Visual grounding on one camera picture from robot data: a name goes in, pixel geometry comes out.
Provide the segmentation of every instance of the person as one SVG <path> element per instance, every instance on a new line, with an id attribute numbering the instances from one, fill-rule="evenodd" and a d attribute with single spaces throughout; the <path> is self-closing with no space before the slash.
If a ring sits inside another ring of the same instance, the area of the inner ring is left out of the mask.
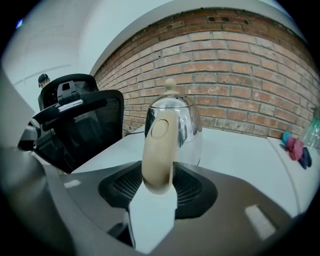
<path id="1" fill-rule="evenodd" d="M 42 74 L 39 76 L 38 78 L 38 85 L 39 85 L 39 88 L 43 89 L 47 84 L 50 83 L 50 78 L 48 77 L 47 74 Z M 43 106 L 41 104 L 41 101 L 40 101 L 40 96 L 41 94 L 39 95 L 38 97 L 38 104 L 39 104 L 39 108 L 40 108 L 40 111 L 43 110 Z"/>

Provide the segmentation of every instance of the pink object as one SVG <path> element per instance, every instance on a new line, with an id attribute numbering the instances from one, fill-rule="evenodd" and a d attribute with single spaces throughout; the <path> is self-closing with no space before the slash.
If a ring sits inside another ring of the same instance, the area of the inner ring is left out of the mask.
<path id="1" fill-rule="evenodd" d="M 303 154 L 303 148 L 304 148 L 304 143 L 294 137 L 289 137 L 286 141 L 285 147 L 289 151 L 289 156 L 293 161 L 297 161 L 302 157 Z"/>

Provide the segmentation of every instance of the kettle lid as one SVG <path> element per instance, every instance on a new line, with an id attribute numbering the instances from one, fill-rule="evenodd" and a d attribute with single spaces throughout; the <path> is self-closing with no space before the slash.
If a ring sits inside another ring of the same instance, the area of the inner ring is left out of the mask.
<path id="1" fill-rule="evenodd" d="M 173 78 L 167 79 L 164 86 L 166 92 L 151 102 L 151 108 L 174 109 L 189 107 L 195 104 L 191 97 L 175 90 L 177 83 Z"/>

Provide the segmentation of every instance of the round button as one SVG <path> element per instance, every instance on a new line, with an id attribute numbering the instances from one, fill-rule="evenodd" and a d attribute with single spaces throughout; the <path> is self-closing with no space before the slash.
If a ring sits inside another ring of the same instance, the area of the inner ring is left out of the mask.
<path id="1" fill-rule="evenodd" d="M 153 125 L 152 131 L 151 131 L 151 137 L 153 139 L 159 140 L 167 134 L 168 129 L 169 129 L 168 121 L 164 119 L 160 119 Z"/>

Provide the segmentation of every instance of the silver kettle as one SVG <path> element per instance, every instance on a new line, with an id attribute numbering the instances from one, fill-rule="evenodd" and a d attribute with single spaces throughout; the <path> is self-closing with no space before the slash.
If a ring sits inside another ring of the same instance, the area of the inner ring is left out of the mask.
<path id="1" fill-rule="evenodd" d="M 148 132 L 159 113 L 173 111 L 177 115 L 177 142 L 175 162 L 197 166 L 202 153 L 202 125 L 197 105 L 190 96 L 175 90 L 177 84 L 169 78 L 164 84 L 166 92 L 158 96 L 149 106 L 144 135 Z"/>

